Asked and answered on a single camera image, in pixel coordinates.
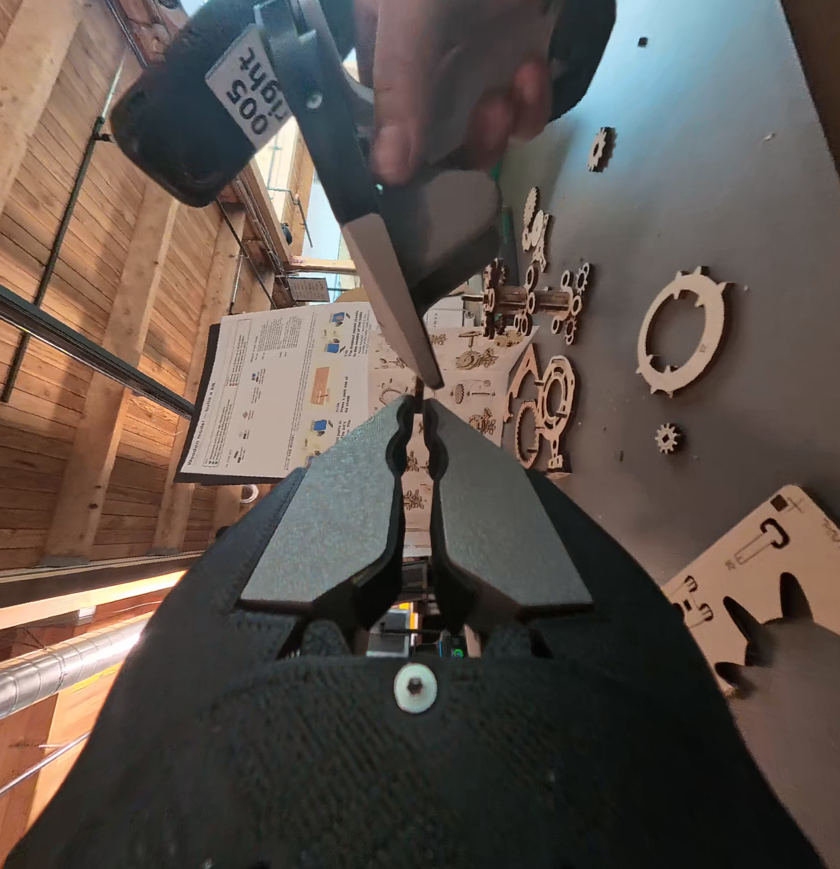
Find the wooden gear axle assembly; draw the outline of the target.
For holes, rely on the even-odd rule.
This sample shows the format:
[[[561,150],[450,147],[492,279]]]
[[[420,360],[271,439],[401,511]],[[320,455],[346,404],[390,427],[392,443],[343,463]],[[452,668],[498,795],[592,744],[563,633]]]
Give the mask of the wooden gear axle assembly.
[[[510,323],[513,330],[526,337],[534,328],[533,317],[546,312],[551,317],[551,332],[561,335],[568,346],[578,335],[578,319],[584,307],[584,295],[593,277],[593,265],[584,263],[577,271],[565,270],[558,288],[537,288],[539,273],[531,265],[522,287],[505,284],[506,267],[496,258],[483,271],[482,335],[494,339]]]

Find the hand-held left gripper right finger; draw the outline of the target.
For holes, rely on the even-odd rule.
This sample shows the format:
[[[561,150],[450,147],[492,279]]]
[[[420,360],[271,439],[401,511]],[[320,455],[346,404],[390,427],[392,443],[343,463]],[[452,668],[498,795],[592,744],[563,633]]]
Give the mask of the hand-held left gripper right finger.
[[[436,400],[424,406],[433,587],[444,618],[537,618],[593,601],[520,463]]]

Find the black metal pipe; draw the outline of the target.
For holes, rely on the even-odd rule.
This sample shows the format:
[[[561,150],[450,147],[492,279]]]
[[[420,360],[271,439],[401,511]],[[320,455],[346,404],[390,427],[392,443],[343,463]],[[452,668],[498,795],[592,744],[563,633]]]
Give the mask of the black metal pipe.
[[[67,204],[61,215],[60,222],[58,223],[57,231],[54,236],[52,246],[50,248],[49,255],[44,266],[43,274],[38,281],[38,286],[36,288],[36,292],[34,294],[32,302],[35,307],[41,307],[43,300],[45,299],[45,294],[47,289],[49,288],[49,284],[52,280],[52,276],[57,266],[57,260],[66,239],[67,231],[70,226],[73,214],[75,212],[82,185],[84,183],[84,180],[86,179],[86,175],[90,167],[91,159],[93,157],[95,148],[98,143],[110,141],[110,134],[105,133],[104,131],[109,105],[109,102],[105,103],[104,107],[100,110],[100,113],[96,116],[91,127],[91,132],[86,141],[86,146],[83,151],[81,161],[78,165],[78,169],[73,181],[69,198],[67,200]],[[12,360],[9,364],[9,368],[6,373],[2,389],[0,391],[0,403],[2,404],[9,403],[13,396],[13,391],[15,389],[16,381],[18,379],[22,365],[24,363],[24,358],[27,353],[30,339],[31,336],[29,333],[27,333],[26,331],[20,332],[19,340],[17,341],[15,350],[13,352]]]

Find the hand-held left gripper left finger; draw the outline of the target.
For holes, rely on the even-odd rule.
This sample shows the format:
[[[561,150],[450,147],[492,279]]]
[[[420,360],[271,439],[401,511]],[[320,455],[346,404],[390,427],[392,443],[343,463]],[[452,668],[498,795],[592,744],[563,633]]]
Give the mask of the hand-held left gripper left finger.
[[[311,462],[240,600],[282,614],[384,614],[403,586],[403,396]]]

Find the wooden oval frame part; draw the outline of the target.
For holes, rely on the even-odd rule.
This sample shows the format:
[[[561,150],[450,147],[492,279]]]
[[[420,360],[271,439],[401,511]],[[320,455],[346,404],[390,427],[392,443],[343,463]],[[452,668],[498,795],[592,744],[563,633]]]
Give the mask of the wooden oval frame part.
[[[511,405],[525,382],[535,387],[534,399],[522,400],[516,410]],[[525,350],[505,400],[503,421],[513,419],[513,451],[516,460],[525,469],[530,469],[543,451],[543,443],[549,447],[546,473],[568,474],[565,434],[577,404],[578,377],[571,361],[564,355],[552,356],[540,368],[535,344]]]

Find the silver ventilation duct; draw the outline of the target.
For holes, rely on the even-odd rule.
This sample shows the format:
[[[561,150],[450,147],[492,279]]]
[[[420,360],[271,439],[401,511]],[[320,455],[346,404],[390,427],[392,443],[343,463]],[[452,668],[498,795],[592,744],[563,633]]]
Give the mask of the silver ventilation duct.
[[[122,663],[151,614],[0,662],[0,721]]]

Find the black steel beam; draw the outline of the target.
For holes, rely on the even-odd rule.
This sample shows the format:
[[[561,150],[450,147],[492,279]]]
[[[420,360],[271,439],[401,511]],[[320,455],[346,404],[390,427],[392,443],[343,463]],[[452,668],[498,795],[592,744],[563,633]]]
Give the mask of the black steel beam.
[[[0,320],[186,420],[191,402],[0,284]]]

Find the person's right forearm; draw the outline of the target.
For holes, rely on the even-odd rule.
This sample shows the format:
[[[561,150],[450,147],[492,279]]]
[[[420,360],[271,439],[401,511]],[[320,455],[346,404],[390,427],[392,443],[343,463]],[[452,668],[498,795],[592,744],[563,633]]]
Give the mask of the person's right forearm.
[[[616,22],[616,1],[562,1],[549,42],[554,122],[585,97]]]

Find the laser-cut plywood sheet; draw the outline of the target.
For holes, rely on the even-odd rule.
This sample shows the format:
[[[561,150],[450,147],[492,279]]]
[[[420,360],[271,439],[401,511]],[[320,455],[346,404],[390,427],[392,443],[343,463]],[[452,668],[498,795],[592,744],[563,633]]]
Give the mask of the laser-cut plywood sheet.
[[[787,484],[661,589],[708,666],[743,664],[746,639],[722,600],[761,622],[782,617],[781,578],[802,586],[816,622],[840,636],[840,527],[800,486]]]

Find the printed instruction sheet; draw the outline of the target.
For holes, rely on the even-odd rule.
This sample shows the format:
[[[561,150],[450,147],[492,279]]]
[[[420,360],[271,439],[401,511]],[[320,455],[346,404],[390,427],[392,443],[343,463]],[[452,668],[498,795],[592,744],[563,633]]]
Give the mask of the printed instruction sheet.
[[[224,317],[210,334],[177,482],[277,482],[370,415],[367,302]]]

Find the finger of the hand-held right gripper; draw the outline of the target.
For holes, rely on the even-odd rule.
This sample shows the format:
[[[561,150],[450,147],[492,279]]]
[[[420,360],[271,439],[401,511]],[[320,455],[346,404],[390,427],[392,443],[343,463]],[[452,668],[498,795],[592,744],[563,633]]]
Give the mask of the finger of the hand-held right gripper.
[[[382,335],[427,387],[441,388],[436,355],[381,216],[363,215],[341,231]]]

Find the wooden cog parts cluster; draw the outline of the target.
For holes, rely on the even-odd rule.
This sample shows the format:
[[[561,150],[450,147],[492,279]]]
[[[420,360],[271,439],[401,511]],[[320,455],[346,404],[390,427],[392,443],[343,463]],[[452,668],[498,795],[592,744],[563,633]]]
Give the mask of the wooden cog parts cluster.
[[[523,206],[523,252],[530,254],[530,264],[540,273],[548,268],[547,236],[551,215],[542,207],[539,187],[530,188]]]

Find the person's right hand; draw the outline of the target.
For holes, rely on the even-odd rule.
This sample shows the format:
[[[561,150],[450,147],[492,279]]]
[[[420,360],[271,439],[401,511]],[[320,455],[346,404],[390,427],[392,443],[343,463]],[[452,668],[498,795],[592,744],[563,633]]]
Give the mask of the person's right hand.
[[[490,169],[548,123],[550,2],[357,1],[358,74],[374,96],[371,168],[388,186],[463,148]]]

